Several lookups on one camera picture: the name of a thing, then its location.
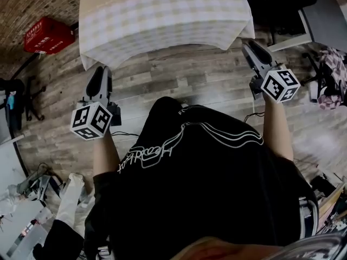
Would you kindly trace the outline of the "person's black printed t-shirt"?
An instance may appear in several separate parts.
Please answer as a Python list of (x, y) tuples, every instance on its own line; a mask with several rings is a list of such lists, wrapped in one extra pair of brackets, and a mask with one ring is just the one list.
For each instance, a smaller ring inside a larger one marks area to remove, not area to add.
[(97, 260), (172, 260), (204, 237), (286, 246), (300, 237), (299, 198), (317, 202), (293, 161), (229, 115), (171, 97), (152, 106), (115, 172), (94, 176), (84, 251)]

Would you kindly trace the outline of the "black high-back office chair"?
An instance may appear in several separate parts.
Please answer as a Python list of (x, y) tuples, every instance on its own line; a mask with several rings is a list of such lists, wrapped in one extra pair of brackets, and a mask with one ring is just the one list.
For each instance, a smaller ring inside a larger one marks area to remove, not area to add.
[(299, 10), (317, 0), (247, 0), (255, 24), (281, 35), (304, 32)]

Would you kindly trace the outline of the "grey desk with white legs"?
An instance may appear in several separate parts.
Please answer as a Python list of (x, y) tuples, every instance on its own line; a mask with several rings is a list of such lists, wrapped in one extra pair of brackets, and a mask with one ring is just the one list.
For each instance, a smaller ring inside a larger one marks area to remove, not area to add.
[(347, 5), (340, 6), (336, 0), (317, 0), (298, 13), (305, 32), (269, 46), (271, 52), (314, 42), (347, 53)]

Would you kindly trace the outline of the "white cabinet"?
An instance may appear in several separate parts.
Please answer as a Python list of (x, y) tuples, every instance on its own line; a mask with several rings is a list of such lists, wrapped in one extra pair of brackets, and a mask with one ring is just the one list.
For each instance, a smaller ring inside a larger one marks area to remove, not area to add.
[(14, 142), (7, 137), (0, 142), (0, 193), (9, 185), (17, 185), (26, 179)]

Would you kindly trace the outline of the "black white striped waistband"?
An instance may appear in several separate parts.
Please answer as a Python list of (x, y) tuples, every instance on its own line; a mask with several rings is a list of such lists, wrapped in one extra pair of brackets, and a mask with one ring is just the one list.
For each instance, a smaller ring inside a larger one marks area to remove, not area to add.
[(319, 211), (316, 204), (306, 197), (299, 198), (300, 237), (314, 236), (318, 230)]

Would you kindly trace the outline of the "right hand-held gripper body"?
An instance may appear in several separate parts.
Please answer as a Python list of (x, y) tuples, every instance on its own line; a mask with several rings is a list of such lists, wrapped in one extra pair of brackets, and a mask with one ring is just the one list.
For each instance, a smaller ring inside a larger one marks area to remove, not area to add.
[(300, 88), (293, 71), (283, 64), (262, 71), (254, 70), (256, 75), (252, 77), (249, 86), (255, 100), (261, 94), (267, 94), (274, 102), (282, 103), (291, 100)]

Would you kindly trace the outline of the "person's left forearm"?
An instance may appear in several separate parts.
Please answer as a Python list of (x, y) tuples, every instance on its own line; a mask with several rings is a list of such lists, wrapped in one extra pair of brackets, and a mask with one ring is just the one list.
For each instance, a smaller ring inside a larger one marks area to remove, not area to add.
[(93, 141), (93, 175), (115, 172), (120, 158), (108, 129), (103, 138)]

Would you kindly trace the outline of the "pile of grey clutter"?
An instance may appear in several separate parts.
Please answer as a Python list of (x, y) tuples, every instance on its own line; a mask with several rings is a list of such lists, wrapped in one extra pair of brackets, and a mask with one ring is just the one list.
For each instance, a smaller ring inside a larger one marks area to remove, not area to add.
[(18, 184), (10, 184), (0, 192), (0, 219), (13, 214), (17, 207), (24, 202), (40, 201), (46, 199), (48, 186), (60, 195), (65, 182), (49, 167), (42, 162), (35, 172)]

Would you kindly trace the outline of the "pink checked garment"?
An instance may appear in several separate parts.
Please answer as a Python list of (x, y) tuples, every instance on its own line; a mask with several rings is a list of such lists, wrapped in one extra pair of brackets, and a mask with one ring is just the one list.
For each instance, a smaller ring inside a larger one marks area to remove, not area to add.
[(335, 48), (322, 50), (320, 71), (324, 86), (318, 104), (323, 110), (333, 110), (339, 106), (347, 107), (347, 66), (344, 57)]

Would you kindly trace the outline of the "beige checked flower tablecloth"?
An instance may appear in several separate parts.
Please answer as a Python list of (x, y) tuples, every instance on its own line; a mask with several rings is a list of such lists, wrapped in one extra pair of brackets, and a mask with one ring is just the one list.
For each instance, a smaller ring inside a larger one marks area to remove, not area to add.
[(254, 38), (247, 0), (80, 0), (82, 65), (117, 68), (141, 53), (185, 44), (227, 50)]

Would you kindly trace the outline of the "red fire equipment box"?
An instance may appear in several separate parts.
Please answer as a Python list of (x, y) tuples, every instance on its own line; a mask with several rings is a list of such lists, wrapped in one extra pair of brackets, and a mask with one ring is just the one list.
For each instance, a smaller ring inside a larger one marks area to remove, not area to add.
[(74, 41), (74, 31), (68, 25), (45, 16), (26, 32), (24, 50), (30, 53), (57, 54)]

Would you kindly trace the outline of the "person's right forearm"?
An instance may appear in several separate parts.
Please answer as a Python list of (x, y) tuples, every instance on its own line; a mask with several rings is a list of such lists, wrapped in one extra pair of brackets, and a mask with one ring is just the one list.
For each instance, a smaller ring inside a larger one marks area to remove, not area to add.
[(293, 161), (291, 133), (282, 103), (276, 103), (267, 94), (265, 101), (263, 139), (265, 144), (279, 157)]

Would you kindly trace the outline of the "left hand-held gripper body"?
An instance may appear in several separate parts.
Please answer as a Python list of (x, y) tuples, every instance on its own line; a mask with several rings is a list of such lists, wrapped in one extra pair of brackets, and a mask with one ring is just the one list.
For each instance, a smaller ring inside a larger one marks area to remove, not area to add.
[(105, 136), (112, 126), (121, 125), (120, 107), (102, 95), (84, 97), (73, 110), (70, 131), (84, 140)]

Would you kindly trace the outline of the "black mesh office chair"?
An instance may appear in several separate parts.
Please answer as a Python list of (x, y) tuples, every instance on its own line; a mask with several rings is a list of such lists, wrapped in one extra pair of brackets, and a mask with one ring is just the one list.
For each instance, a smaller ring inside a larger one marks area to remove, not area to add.
[[(38, 121), (45, 119), (44, 115), (39, 115), (34, 108), (33, 101), (39, 94), (46, 91), (46, 86), (43, 86), (38, 92), (32, 94), (30, 92), (31, 83), (35, 80), (34, 76), (30, 76), (27, 80), (27, 85), (20, 79), (5, 80), (0, 79), (0, 91), (5, 91), (4, 102), (0, 105), (0, 109), (5, 108), (5, 115), (10, 131), (20, 131), (22, 129), (22, 114), (25, 113), (27, 121), (32, 120), (29, 114), (32, 112)], [(10, 110), (7, 106), (7, 99), (10, 92), (16, 91), (14, 109)]]

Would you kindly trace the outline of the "black swivel chair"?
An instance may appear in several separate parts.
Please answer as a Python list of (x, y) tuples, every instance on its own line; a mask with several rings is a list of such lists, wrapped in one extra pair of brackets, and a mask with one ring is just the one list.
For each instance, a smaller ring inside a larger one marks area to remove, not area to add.
[(314, 76), (306, 77), (300, 81), (301, 86), (308, 88), (310, 101), (318, 103), (321, 95), (330, 97), (337, 95), (341, 98), (342, 104), (346, 106), (344, 99), (347, 90), (342, 90), (342, 80), (336, 81), (333, 78), (333, 71), (325, 62), (318, 63), (309, 53), (303, 53), (302, 57), (309, 60), (315, 72)]

